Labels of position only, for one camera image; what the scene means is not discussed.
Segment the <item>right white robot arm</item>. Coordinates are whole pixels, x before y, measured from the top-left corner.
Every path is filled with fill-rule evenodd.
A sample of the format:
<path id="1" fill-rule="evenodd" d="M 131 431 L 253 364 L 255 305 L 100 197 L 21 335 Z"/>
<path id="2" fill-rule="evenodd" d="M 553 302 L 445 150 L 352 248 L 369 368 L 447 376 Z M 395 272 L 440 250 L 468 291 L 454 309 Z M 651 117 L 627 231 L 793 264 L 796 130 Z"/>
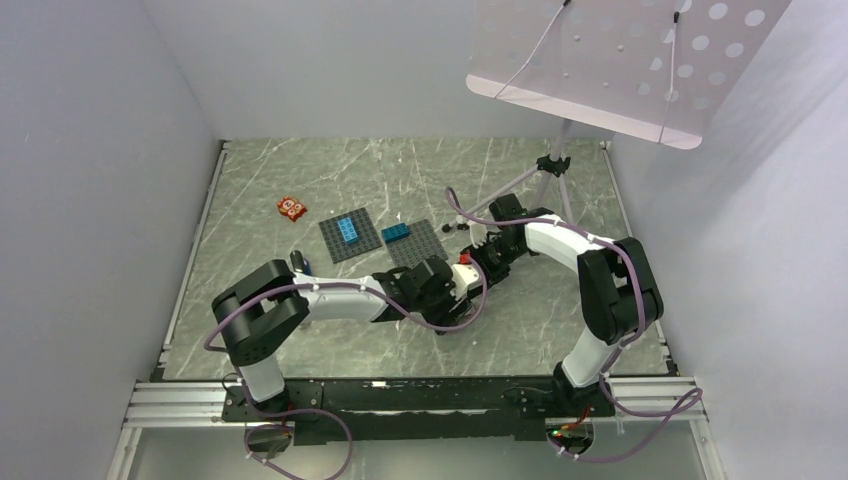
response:
<path id="1" fill-rule="evenodd" d="M 485 240 L 467 248 L 482 269 L 486 285 L 505 279 L 511 264 L 524 255 L 546 256 L 578 276 L 585 327 L 571 352 L 554 369 L 551 388 L 557 411 L 574 415 L 590 399 L 626 339 L 645 330 L 663 314 L 663 301 L 642 244 L 597 236 L 571 225 L 546 208 L 525 209 L 507 194 L 489 206 Z"/>

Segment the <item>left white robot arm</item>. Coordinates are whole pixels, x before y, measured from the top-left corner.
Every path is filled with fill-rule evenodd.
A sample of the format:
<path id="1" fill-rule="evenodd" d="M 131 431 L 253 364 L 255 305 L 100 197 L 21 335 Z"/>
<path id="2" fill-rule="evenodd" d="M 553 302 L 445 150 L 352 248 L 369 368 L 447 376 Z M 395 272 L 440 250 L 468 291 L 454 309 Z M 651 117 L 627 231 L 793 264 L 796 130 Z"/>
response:
<path id="1" fill-rule="evenodd" d="M 410 318 L 447 333 L 459 328 L 482 283 L 471 261 L 448 264 L 439 257 L 355 279 L 310 276 L 284 260 L 271 260 L 214 298 L 214 334 L 223 339 L 223 352 L 248 388 L 248 407 L 272 420 L 288 402 L 276 352 L 303 323 Z"/>

